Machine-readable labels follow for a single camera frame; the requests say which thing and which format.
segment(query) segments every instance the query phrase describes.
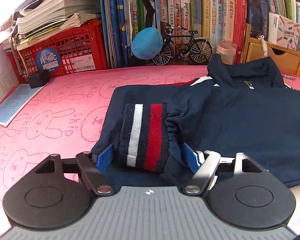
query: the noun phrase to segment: white cable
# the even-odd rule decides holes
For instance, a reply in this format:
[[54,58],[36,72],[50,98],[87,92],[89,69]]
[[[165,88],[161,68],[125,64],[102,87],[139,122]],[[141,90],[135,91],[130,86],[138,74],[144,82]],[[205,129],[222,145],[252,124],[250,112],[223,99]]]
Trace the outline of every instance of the white cable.
[[268,46],[265,41],[264,35],[259,35],[258,40],[261,41],[261,44],[262,44],[263,56],[268,57]]

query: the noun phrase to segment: red stripe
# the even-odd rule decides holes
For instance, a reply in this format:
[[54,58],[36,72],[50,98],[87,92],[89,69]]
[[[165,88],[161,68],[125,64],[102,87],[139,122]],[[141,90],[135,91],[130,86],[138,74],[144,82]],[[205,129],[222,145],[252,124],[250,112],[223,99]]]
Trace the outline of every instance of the red stripe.
[[145,170],[156,171],[160,157],[162,142],[162,104],[153,104],[150,107],[150,124]]

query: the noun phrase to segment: zipper pull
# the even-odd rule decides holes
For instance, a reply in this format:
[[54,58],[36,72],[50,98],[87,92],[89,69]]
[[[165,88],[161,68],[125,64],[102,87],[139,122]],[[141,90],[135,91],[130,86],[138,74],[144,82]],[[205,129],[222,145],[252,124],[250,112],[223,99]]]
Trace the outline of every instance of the zipper pull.
[[254,87],[252,86],[252,83],[250,81],[245,81],[245,84],[250,88],[250,89],[254,89]]

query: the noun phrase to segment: barcode label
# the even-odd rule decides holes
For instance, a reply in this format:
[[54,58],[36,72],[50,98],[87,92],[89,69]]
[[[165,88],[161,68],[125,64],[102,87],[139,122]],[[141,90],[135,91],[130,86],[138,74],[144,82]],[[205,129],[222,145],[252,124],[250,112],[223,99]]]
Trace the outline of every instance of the barcode label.
[[72,59],[72,63],[73,63],[73,69],[75,72],[96,69],[91,54],[76,57],[76,58]]

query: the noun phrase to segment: red plastic crate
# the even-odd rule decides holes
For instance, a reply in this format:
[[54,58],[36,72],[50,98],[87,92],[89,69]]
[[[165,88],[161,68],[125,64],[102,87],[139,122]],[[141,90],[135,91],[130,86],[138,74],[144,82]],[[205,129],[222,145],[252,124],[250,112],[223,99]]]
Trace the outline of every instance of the red plastic crate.
[[25,62],[24,66],[18,55],[19,63],[23,69],[22,75],[19,74],[12,52],[7,52],[18,81],[20,83],[27,83],[28,74],[38,71],[36,56],[37,53],[45,48],[55,49],[61,60],[59,68],[53,72],[49,72],[51,77],[75,73],[72,60],[84,55],[92,56],[96,67],[95,70],[108,69],[101,24],[102,22],[100,20],[91,20],[88,24],[65,30],[53,37],[21,50],[20,53]]

